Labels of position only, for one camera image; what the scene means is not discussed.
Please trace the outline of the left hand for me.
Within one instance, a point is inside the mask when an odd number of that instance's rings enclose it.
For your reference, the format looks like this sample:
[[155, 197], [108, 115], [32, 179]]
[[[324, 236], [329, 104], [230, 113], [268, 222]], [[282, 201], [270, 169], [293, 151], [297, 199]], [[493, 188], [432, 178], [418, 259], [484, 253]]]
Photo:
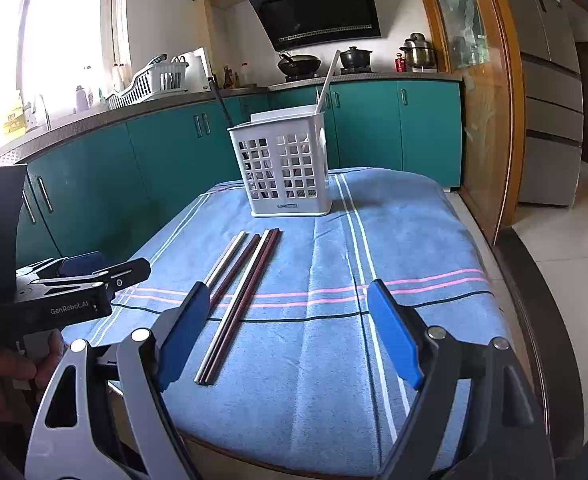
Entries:
[[48, 345], [49, 353], [37, 364], [26, 356], [0, 347], [0, 422], [27, 422], [26, 401], [24, 396], [13, 388], [13, 382], [33, 380], [37, 387], [37, 396], [42, 396], [65, 351], [65, 344], [58, 330], [52, 330]]

